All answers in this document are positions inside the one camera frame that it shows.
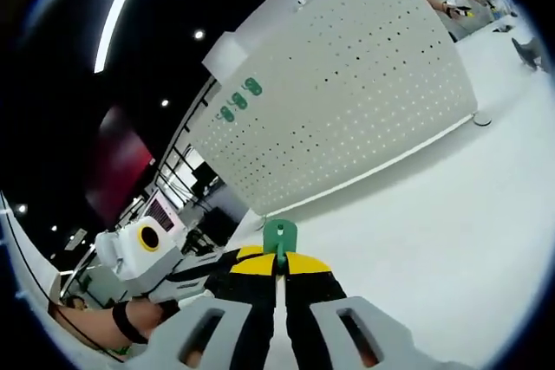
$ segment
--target white desk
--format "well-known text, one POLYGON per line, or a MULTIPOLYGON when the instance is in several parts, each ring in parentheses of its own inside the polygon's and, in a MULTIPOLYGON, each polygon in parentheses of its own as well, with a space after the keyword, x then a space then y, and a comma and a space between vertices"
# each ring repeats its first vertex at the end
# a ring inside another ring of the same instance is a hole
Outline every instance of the white desk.
MULTIPOLYGON (((398 164, 280 215, 297 250, 325 261, 349 295, 409 327, 440 360, 483 367, 519 335, 555 247, 555 94, 490 25, 457 44, 489 127, 472 122, 398 164)), ((261 243, 247 213, 228 244, 261 243)), ((284 291, 267 369, 297 368, 284 291)))

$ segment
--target green clip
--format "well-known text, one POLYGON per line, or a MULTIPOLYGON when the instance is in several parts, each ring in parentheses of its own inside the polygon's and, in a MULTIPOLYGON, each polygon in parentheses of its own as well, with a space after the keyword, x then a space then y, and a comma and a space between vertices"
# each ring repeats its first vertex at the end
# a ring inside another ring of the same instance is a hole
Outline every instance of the green clip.
POLYGON ((277 266, 285 266, 286 251, 297 251, 297 226, 288 220, 271 220, 263 231, 264 253, 276 253, 277 266))

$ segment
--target perforated wall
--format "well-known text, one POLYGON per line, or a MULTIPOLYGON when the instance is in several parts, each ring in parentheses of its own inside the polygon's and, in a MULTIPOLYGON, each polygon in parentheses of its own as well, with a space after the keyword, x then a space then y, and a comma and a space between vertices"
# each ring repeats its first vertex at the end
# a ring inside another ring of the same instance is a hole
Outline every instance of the perforated wall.
POLYGON ((425 0, 313 0, 230 77, 192 143, 265 214, 389 165, 476 108, 425 0))

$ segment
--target cable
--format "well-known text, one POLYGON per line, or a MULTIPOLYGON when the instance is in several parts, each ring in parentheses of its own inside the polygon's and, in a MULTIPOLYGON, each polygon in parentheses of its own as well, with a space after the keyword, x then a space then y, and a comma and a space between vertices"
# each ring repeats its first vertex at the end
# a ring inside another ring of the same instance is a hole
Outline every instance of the cable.
MULTIPOLYGON (((7 209, 9 206, 7 204, 6 199, 3 196, 3 193, 0 192, 0 195, 2 195, 2 201, 3 201, 3 206, 7 209)), ((116 356, 112 355, 111 352, 109 350, 107 350, 106 348, 104 348, 103 346, 101 346, 100 344, 98 344, 96 341, 92 340, 88 335, 86 335, 85 333, 83 333, 73 322, 71 322, 69 320, 69 318, 67 316, 65 316, 62 311, 60 310, 60 306, 58 304, 56 304, 54 301, 52 301, 50 299, 50 297, 48 296, 48 294, 46 293, 46 291, 44 290, 44 288, 41 286, 41 284, 38 282, 38 279, 36 279, 35 274, 33 273, 33 270, 31 269, 31 267, 29 266, 29 263, 27 262, 27 259, 25 258, 25 255, 23 254, 23 250, 21 249, 21 246, 19 245, 19 242, 17 241, 17 237, 16 237, 16 233, 14 232, 14 228, 11 225, 11 220, 10 220, 10 215, 9 213, 6 213, 6 218, 8 219, 8 226, 10 227, 10 232, 11 232, 11 236, 14 239, 14 242, 16 243, 17 246, 17 250, 19 251, 19 254, 21 255, 21 258, 23 259, 23 262, 25 263, 25 266, 27 267, 27 270, 29 271, 29 273, 31 274, 31 277, 33 278, 33 280, 36 283, 36 286, 38 286, 38 288, 41 290, 42 294, 44 295, 44 297, 46 299, 48 299, 49 304, 50 305, 54 305, 54 307, 57 309, 57 312, 60 314, 60 316, 65 320, 65 322, 67 322, 71 327, 73 327, 73 329, 75 329, 80 335, 82 335, 83 337, 85 337, 88 341, 90 341, 95 347, 97 347, 99 350, 101 350, 104 354, 106 354, 107 356, 113 358, 116 361, 119 361, 120 363, 123 363, 123 360, 120 360, 119 358, 117 358, 116 356)))

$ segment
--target screen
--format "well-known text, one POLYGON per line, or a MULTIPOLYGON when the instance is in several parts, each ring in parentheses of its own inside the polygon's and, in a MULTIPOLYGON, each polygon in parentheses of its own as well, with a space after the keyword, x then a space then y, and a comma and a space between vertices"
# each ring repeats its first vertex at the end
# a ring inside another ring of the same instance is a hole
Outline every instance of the screen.
POLYGON ((125 114, 112 107, 102 120, 85 179, 88 203, 113 226, 152 155, 125 114))

